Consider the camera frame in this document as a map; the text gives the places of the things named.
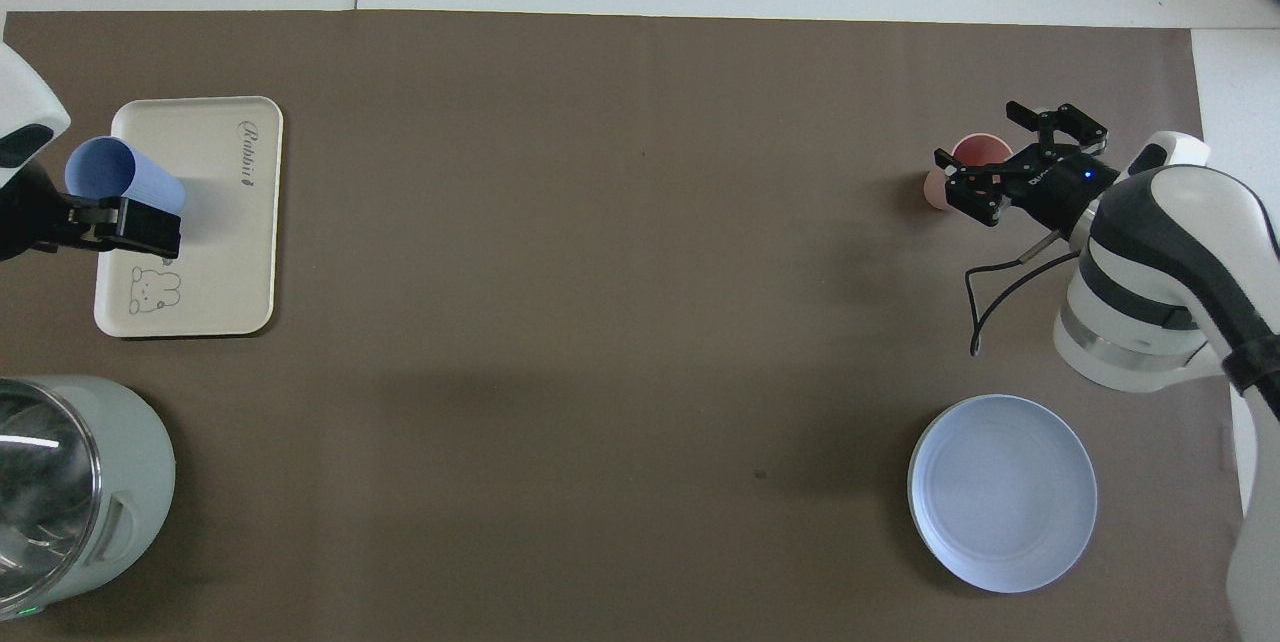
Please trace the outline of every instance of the white plate rim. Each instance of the white plate rim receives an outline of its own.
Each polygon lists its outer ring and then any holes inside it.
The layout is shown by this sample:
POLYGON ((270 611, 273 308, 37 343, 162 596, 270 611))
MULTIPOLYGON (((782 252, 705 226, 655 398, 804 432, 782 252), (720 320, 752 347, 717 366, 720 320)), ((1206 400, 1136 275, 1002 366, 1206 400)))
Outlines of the white plate rim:
POLYGON ((964 581, 964 582, 966 582, 969 584, 973 584, 974 587, 978 587, 979 590, 986 590, 988 592, 997 592, 997 593, 1030 592, 1033 590, 1038 590, 1041 587, 1051 584, 1052 582, 1055 582, 1059 578, 1061 578, 1064 574, 1069 573, 1069 570, 1084 555, 1084 550, 1088 549, 1089 542, 1093 540, 1093 532, 1097 528, 1097 519, 1098 519, 1098 480, 1097 480, 1097 473, 1093 469, 1093 459, 1089 458, 1089 451, 1084 448, 1084 442, 1080 441, 1079 434, 1075 434, 1074 428, 1071 428, 1071 426, 1069 423, 1066 423, 1065 419, 1062 419, 1061 417, 1059 417, 1057 413, 1055 413, 1055 411, 1048 409, 1047 405, 1042 405, 1038 402, 1028 400, 1024 396, 1009 395, 1009 393, 987 393, 987 395, 974 395, 974 396, 969 396, 969 399, 966 399, 966 400, 955 402, 954 405, 948 405, 947 409, 941 411, 941 413, 938 413, 937 417, 934 417, 927 425, 927 427, 924 427, 924 432, 922 432, 919 440, 915 441, 915 449, 911 450, 911 460, 910 460, 910 464, 908 466, 908 474, 906 474, 906 499, 908 499, 908 506, 909 506, 909 509, 911 512, 911 522, 915 524, 915 532, 919 533, 919 537, 924 542, 925 547, 928 547, 929 552, 933 554, 933 556, 942 564, 942 567, 947 568, 947 570, 951 574, 955 574, 961 581, 964 581), (1025 587, 1018 587, 1018 588, 1006 588, 1006 590, 997 590, 997 588, 992 588, 991 586, 982 584, 978 581, 970 579, 968 575, 963 574, 960 570, 955 569, 951 564, 948 564, 946 556, 943 554, 941 554, 941 551, 936 550, 936 547, 932 545, 932 542, 929 542, 929 537, 925 535, 924 527, 923 527, 923 524, 920 522, 920 514, 919 514, 919 505, 922 505, 923 501, 919 501, 916 499, 916 496, 915 496, 915 474, 918 472, 916 466, 918 466, 918 462, 919 462, 919 458, 920 458, 920 451, 924 449, 924 445, 929 440, 929 436, 934 432, 934 428, 938 427, 938 425, 942 422, 942 419, 946 419, 947 417, 951 417, 951 416, 959 413, 960 411, 963 411, 964 408, 968 408, 969 405, 978 404, 978 402, 993 399, 993 396, 1001 396, 1001 399, 1015 400, 1015 402, 1020 402, 1021 404, 1025 404, 1025 405, 1032 405, 1032 408, 1038 408, 1039 411, 1043 411, 1044 413, 1047 413, 1051 419, 1055 419, 1055 422, 1057 425, 1061 425, 1061 428, 1064 428, 1064 431, 1066 434, 1069 434, 1070 439, 1075 442, 1076 446, 1079 446, 1080 454, 1084 457, 1084 466, 1085 466, 1085 469, 1088 469, 1088 473, 1089 473, 1088 474, 1088 477, 1089 477, 1089 487, 1091 487, 1091 491, 1092 491, 1092 494, 1089 495, 1091 510, 1089 510, 1089 529, 1088 529, 1088 535, 1084 536, 1084 540, 1080 544, 1079 550, 1075 551, 1075 554, 1071 556, 1071 560, 1069 561, 1069 564, 1061 565, 1061 569, 1059 569, 1052 575, 1050 575, 1047 578, 1043 578, 1042 581, 1038 581, 1036 584, 1030 584, 1030 586, 1025 586, 1025 587))

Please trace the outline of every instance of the brown paper sheet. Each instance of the brown paper sheet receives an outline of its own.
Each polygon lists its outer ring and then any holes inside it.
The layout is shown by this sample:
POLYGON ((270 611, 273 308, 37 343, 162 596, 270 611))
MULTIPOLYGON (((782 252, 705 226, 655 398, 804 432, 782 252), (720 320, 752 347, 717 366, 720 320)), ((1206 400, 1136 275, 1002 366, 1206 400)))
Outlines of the brown paper sheet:
MULTIPOLYGON (((134 98, 285 114, 256 338, 119 341, 92 254, 0 265, 0 373, 99 373, 178 491, 28 639, 1228 639, 1222 381, 1111 393, 1055 354, 1070 267, 966 356, 961 272, 1041 237, 928 208, 936 146, 1071 101, 1123 165, 1199 132, 1185 31, 461 13, 12 14, 78 141, 134 98), (1092 544, 1000 596, 920 542, 906 466, 952 402, 1042 402, 1092 544)), ((238 164, 238 160, 228 160, 238 164)), ((991 299, 1010 283, 979 283, 991 299)))

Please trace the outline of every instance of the pink plastic cup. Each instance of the pink plastic cup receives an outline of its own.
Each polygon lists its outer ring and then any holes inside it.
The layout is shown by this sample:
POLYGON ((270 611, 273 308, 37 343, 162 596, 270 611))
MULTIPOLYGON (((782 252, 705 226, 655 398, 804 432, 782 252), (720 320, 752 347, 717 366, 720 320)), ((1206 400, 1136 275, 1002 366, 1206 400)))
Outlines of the pink plastic cup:
MULTIPOLYGON (((973 136, 964 137, 951 147, 951 156, 964 164, 965 168, 982 168, 984 164, 1005 162, 1012 156, 1014 150, 997 136, 988 136, 986 132, 974 132, 973 136)), ((947 176, 938 168, 931 169, 924 175, 924 200, 929 201, 934 208, 951 210, 947 205, 947 176)))

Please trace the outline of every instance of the cable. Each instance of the cable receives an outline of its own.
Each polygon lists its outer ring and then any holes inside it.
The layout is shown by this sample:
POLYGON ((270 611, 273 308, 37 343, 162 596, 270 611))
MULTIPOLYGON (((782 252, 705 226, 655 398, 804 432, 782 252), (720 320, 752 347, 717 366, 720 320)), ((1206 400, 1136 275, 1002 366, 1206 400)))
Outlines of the cable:
MULTIPOLYGON (((1023 258, 1009 260, 1009 262, 1002 263, 987 263, 983 265, 983 267, 969 269, 964 272, 964 292, 969 295, 969 324, 972 324, 974 329, 974 338, 978 335, 978 301, 974 301, 973 295, 974 274, 1000 272, 1001 269, 1018 267, 1019 263, 1023 263, 1023 258)), ((969 356, 978 356, 978 352, 974 352, 973 338, 970 338, 969 341, 969 356)))
MULTIPOLYGON (((1018 281, 1012 283, 1012 285, 1010 286, 1006 286, 1005 292, 1001 292, 1000 295, 996 295, 996 299, 992 301, 987 311, 983 311, 982 317, 977 317, 978 308, 973 301, 973 286, 969 286, 969 309, 972 309, 974 313, 973 338, 969 338, 969 356, 978 356, 978 349, 979 347, 982 347, 982 329, 983 326, 987 325, 987 318, 991 318, 991 313, 996 311, 997 306, 1000 306, 1002 301, 1009 299, 1009 295, 1014 294, 1014 292, 1018 290, 1019 286, 1023 286, 1025 285, 1025 283, 1032 281, 1032 279, 1038 278, 1039 274, 1048 272, 1048 270, 1057 267, 1057 265, 1061 265, 1064 262, 1070 262, 1070 260, 1078 258, 1078 256, 1080 256, 1080 253, 1062 254, 1060 256, 1060 258, 1048 260, 1048 262, 1039 265, 1039 267, 1030 270, 1028 274, 1023 274, 1023 276, 1020 276, 1018 281)), ((993 265, 993 267, 1010 269, 1010 267, 1016 267, 1016 265, 1019 263, 1023 263, 1021 260, 1014 260, 1014 263, 993 265)), ((968 283, 969 283, 969 272, 965 272, 966 286, 968 283)))

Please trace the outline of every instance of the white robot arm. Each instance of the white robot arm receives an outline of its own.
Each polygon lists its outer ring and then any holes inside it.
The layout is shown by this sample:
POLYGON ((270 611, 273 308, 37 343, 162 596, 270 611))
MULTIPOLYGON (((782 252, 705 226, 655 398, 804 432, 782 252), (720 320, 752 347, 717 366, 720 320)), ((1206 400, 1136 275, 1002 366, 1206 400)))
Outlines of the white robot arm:
POLYGON ((0 43, 0 191, 70 123, 40 74, 0 43))
POLYGON ((1021 206, 1079 249, 1053 341, 1084 377, 1148 393, 1225 372, 1249 402, 1257 474, 1228 597, 1245 639, 1280 638, 1280 246, 1266 210, 1247 185, 1203 168, 1208 147, 1194 137, 1158 132, 1115 173, 1092 160, 1105 139, 1080 136, 1105 128, 1080 127, 1073 106, 1030 113, 1010 104, 1007 113, 1038 128, 1039 143, 980 170, 938 150, 948 203, 986 224, 998 214, 974 200, 1021 206), (1066 124, 1055 119, 1061 114, 1066 124), (1046 128, 1082 145, 1052 145, 1046 128), (1039 159, 1030 187, 1006 180, 1039 159), (1037 182, 1052 187, 1039 191, 1037 182))
POLYGON ((1102 194, 1055 343, 1078 372, 1120 390, 1164 388, 1220 359, 1249 402, 1257 474, 1228 578, 1245 639, 1280 636, 1277 331, 1280 247, 1248 187, 1207 168, 1158 168, 1102 194))
POLYGON ((0 43, 0 260, 60 246, 177 258, 177 215, 127 197, 87 200, 54 188, 33 156, 69 125, 49 84, 0 43))

